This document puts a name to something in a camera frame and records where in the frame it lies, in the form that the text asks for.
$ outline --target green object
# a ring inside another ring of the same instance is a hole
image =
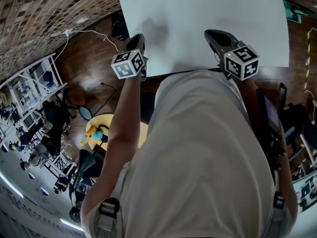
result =
[[[308,16],[308,14],[301,11],[301,8],[291,2],[283,1],[285,7],[286,18],[296,23],[302,23],[302,16]]]

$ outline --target tabletop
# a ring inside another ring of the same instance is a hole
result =
[[[95,116],[87,123],[85,131],[87,132],[89,128],[93,125],[96,126],[97,128],[99,125],[106,125],[107,127],[110,127],[112,118],[113,118],[113,114],[104,114],[104,115]],[[104,135],[108,136],[108,130],[106,128],[101,127],[101,130],[103,131]],[[145,142],[147,138],[147,132],[148,132],[148,125],[144,122],[140,122],[140,139],[138,144],[139,148]],[[88,141],[88,145],[90,146],[91,149],[93,149],[96,144],[100,145],[101,141],[97,139],[92,139],[92,138]],[[101,147],[107,150],[107,145],[108,145],[107,143],[103,143]]]
[[[283,0],[120,0],[130,37],[145,36],[147,75],[216,68],[207,29],[233,34],[260,55],[260,66],[288,67]]]

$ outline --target black buckle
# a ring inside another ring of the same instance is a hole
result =
[[[119,207],[120,205],[118,200],[116,200],[114,197],[107,198],[101,203],[99,207],[99,213],[115,219],[117,217]]]
[[[282,197],[281,193],[279,193],[278,191],[275,192],[273,206],[275,208],[283,209],[284,201],[285,201],[285,199],[284,199],[284,197]]]

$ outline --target round wooden table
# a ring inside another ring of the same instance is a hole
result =
[[[104,115],[95,116],[87,123],[85,131],[87,132],[89,130],[89,128],[93,125],[96,126],[97,128],[99,125],[106,125],[106,126],[110,127],[112,118],[113,118],[113,114],[104,114]],[[108,136],[108,130],[106,128],[101,127],[100,130],[103,132],[104,135]],[[148,132],[148,125],[144,122],[140,122],[140,139],[139,139],[139,145],[138,145],[139,148],[145,142],[145,140],[147,138],[147,132]],[[89,144],[90,148],[93,149],[95,147],[95,145],[100,145],[101,141],[91,138],[88,141],[88,144]],[[103,143],[101,145],[101,147],[104,148],[105,150],[107,150],[107,146],[108,146],[107,143]]]

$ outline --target brown wooden floor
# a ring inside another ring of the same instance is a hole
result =
[[[262,67],[255,77],[259,87],[263,87],[269,99],[278,106],[279,84],[283,82],[288,88],[286,104],[303,104],[312,114],[312,97],[304,93],[307,67],[307,30],[317,26],[317,21],[303,19],[302,24],[288,21],[290,40],[290,64],[285,67]],[[92,30],[101,33],[111,33],[111,19],[103,20]],[[122,42],[110,37],[119,49],[124,47]],[[112,93],[113,89],[102,86],[101,82],[122,89],[123,80],[118,80],[111,69],[113,55],[117,54],[114,46],[103,37],[94,33],[82,33],[72,38],[64,52],[56,60],[56,66],[63,80],[68,82],[69,95],[74,104],[83,103],[82,97],[86,95],[97,96],[101,101],[105,101]],[[317,96],[317,32],[311,33],[311,70],[307,89]],[[148,79],[142,83],[143,92],[156,92],[159,86],[159,79]],[[113,113],[118,95],[114,94],[108,103],[100,110],[102,113]],[[84,133],[87,121],[77,116],[71,122],[72,132],[67,141],[78,149],[81,137]]]

